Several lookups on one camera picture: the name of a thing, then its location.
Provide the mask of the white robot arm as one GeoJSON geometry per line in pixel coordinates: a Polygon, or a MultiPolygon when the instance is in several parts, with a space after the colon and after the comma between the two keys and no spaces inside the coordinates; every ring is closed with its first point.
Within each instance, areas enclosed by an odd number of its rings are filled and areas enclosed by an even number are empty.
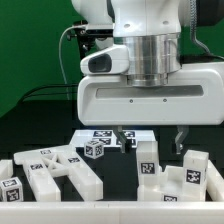
{"type": "Polygon", "coordinates": [[[181,144],[192,125],[224,122],[224,62],[206,53],[183,63],[179,38],[197,24],[199,0],[71,0],[83,30],[103,38],[80,62],[77,109],[86,126],[111,126],[122,145],[125,126],[175,125],[181,144]]]}

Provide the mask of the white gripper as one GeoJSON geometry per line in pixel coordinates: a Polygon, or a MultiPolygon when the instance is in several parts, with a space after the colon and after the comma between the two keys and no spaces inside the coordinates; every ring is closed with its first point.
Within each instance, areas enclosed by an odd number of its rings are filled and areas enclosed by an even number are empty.
{"type": "Polygon", "coordinates": [[[185,64],[160,87],[132,87],[122,75],[87,76],[79,83],[77,110],[86,126],[114,126],[122,153],[128,140],[121,126],[179,125],[180,154],[186,125],[224,122],[224,63],[185,64]]]}

